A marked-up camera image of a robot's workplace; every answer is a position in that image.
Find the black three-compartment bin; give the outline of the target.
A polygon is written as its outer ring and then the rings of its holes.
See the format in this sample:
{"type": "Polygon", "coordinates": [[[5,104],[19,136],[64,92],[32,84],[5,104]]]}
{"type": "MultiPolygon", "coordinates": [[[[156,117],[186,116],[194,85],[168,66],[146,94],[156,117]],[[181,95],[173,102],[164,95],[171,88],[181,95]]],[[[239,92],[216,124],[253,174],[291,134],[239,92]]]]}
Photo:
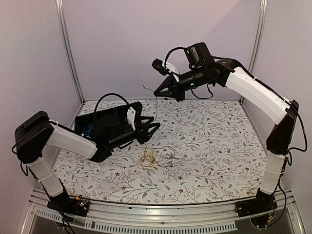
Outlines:
{"type": "Polygon", "coordinates": [[[105,136],[106,132],[118,132],[126,127],[133,130],[127,122],[127,111],[129,107],[135,109],[135,119],[137,119],[142,111],[142,104],[140,102],[77,116],[75,117],[74,131],[76,134],[84,134],[90,138],[95,138],[99,134],[104,139],[107,139],[105,136]]]}

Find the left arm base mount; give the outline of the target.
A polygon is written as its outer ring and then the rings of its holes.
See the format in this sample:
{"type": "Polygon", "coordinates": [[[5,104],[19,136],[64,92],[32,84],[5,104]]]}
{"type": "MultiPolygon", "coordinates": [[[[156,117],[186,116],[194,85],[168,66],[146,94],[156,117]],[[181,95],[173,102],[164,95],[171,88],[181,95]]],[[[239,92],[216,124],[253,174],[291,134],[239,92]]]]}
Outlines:
{"type": "Polygon", "coordinates": [[[50,196],[47,207],[62,214],[86,217],[90,207],[90,198],[81,195],[69,196],[66,192],[63,192],[56,197],[50,196]]]}

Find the floral tablecloth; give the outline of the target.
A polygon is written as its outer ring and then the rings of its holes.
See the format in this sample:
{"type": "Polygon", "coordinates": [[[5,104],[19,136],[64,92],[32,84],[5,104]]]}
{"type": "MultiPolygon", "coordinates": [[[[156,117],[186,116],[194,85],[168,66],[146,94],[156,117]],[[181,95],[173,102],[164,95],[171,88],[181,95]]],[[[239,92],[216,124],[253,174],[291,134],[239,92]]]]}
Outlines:
{"type": "Polygon", "coordinates": [[[102,163],[61,151],[54,173],[71,195],[136,204],[186,204],[254,196],[267,155],[237,101],[143,100],[160,128],[145,144],[102,163]]]}

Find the aluminium front rail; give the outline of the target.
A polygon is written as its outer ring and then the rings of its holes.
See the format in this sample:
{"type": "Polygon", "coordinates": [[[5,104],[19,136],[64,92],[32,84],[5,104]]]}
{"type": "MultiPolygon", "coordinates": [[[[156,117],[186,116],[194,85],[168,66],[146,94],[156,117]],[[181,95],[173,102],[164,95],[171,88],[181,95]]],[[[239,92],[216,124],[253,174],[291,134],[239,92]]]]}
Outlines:
{"type": "Polygon", "coordinates": [[[234,201],[187,205],[133,205],[91,201],[85,217],[61,215],[47,207],[45,193],[34,189],[22,224],[23,234],[304,234],[306,229],[291,190],[277,192],[273,224],[256,228],[240,217],[234,201]]]}

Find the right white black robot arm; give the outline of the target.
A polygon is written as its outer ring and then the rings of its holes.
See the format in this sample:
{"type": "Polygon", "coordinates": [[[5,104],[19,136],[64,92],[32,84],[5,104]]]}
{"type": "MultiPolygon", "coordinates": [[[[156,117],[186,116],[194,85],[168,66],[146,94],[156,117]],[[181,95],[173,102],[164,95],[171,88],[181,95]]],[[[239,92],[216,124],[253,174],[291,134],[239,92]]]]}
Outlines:
{"type": "Polygon", "coordinates": [[[155,59],[152,67],[166,77],[154,91],[156,97],[185,99],[185,92],[202,85],[220,85],[226,87],[250,101],[264,112],[274,123],[266,140],[268,159],[264,177],[253,199],[252,208],[261,213],[273,201],[273,195],[283,175],[295,147],[290,147],[296,121],[301,121],[296,100],[288,100],[273,88],[252,75],[239,61],[233,58],[221,58],[211,55],[204,42],[189,47],[176,47],[170,52],[183,50],[189,63],[189,71],[180,74],[176,67],[164,60],[155,59]]]}

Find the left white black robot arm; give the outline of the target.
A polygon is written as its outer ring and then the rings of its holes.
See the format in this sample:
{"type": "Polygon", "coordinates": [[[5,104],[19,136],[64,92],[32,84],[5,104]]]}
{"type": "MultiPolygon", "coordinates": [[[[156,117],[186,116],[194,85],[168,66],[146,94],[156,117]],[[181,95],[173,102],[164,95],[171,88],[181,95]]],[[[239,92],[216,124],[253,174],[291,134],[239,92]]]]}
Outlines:
{"type": "Polygon", "coordinates": [[[27,171],[63,212],[72,208],[72,200],[66,196],[62,182],[42,158],[45,146],[67,150],[89,161],[103,162],[115,148],[123,149],[134,140],[139,144],[148,142],[160,127],[154,117],[142,116],[141,102],[129,103],[119,94],[114,96],[124,104],[99,110],[97,103],[93,112],[75,118],[72,130],[50,119],[45,111],[35,113],[15,130],[12,153],[22,165],[27,166],[27,171]]]}

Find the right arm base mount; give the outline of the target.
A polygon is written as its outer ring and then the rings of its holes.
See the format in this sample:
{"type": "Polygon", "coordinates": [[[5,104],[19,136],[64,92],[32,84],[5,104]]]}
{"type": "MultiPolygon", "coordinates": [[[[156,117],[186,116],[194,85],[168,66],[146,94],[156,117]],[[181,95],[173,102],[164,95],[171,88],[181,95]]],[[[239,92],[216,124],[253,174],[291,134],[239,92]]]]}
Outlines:
{"type": "Polygon", "coordinates": [[[234,211],[239,217],[244,217],[267,212],[276,208],[277,203],[274,194],[266,194],[258,189],[255,198],[236,202],[234,211]]]}

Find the right aluminium corner post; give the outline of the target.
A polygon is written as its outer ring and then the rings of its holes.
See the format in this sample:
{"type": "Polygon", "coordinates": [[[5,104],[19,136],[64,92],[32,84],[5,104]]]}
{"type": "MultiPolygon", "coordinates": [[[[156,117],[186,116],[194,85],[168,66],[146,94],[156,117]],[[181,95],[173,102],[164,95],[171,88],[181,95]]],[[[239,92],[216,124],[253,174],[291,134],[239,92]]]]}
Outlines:
{"type": "Polygon", "coordinates": [[[253,42],[253,49],[252,49],[252,54],[251,54],[251,58],[249,61],[249,66],[248,66],[248,71],[251,72],[252,74],[254,73],[258,53],[260,50],[261,39],[263,36],[263,31],[264,31],[265,21],[266,21],[267,7],[268,7],[268,0],[261,0],[257,26],[256,26],[256,32],[255,32],[255,38],[253,42]]]}

